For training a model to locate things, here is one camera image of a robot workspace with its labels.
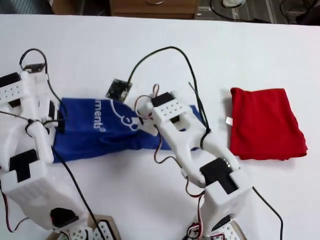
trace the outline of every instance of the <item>white label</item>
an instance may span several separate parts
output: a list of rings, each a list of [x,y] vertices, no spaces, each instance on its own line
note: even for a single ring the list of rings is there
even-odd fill
[[[228,124],[228,125],[230,125],[230,126],[232,126],[233,125],[233,119],[232,119],[232,117],[226,117],[226,119],[225,119],[225,123],[226,124]]]

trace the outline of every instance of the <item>white logo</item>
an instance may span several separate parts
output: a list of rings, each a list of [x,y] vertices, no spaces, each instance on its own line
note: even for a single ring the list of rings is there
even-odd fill
[[[133,128],[133,125],[137,125],[137,126],[139,125],[139,123],[140,123],[139,118],[137,118],[137,117],[126,117],[125,115],[121,116],[119,113],[117,113],[117,111],[115,109],[114,101],[112,99],[110,100],[110,105],[111,105],[113,113],[121,120],[121,123],[123,125],[129,127],[131,129],[131,131],[137,131],[138,130],[137,127]]]
[[[99,129],[100,132],[106,132],[107,130],[103,127],[104,123],[101,122],[101,100],[95,100],[94,102],[94,123],[93,127]]]

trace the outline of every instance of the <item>white table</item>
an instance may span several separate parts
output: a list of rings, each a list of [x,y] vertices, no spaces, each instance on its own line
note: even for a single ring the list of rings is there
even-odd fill
[[[231,111],[231,87],[249,91],[285,88],[306,138],[307,156],[240,164],[281,214],[284,240],[319,238],[319,27],[0,15],[0,33],[0,76],[19,69],[26,49],[39,48],[48,58],[51,82],[58,95],[77,98],[103,98],[113,78],[126,80],[143,56],[177,46],[191,61],[211,128],[226,145],[228,127],[224,119]],[[149,93],[154,83],[160,84],[161,91],[178,89],[188,103],[195,104],[188,86],[191,80],[183,57],[168,50],[144,62],[132,82],[142,94]],[[124,151],[70,162],[69,166],[93,212],[113,216],[124,240],[181,239],[196,213],[197,201],[185,193],[179,167],[170,160],[155,164],[151,150]],[[72,184],[61,164],[53,168],[59,178]],[[23,214],[15,203],[9,204],[10,221],[15,225]],[[278,218],[255,194],[243,204],[236,220],[249,240],[279,239]],[[17,233],[8,233],[2,200],[0,206],[1,239],[35,240],[49,234],[30,221]]]

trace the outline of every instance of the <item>folded red cloth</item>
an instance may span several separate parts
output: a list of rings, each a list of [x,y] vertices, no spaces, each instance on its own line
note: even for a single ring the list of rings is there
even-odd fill
[[[303,157],[306,140],[284,89],[232,88],[231,152],[242,160]]]

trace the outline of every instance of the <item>wooden cabinet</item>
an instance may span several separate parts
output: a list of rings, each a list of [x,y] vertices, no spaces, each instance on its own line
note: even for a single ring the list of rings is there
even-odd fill
[[[110,0],[113,16],[193,19],[198,0]]]

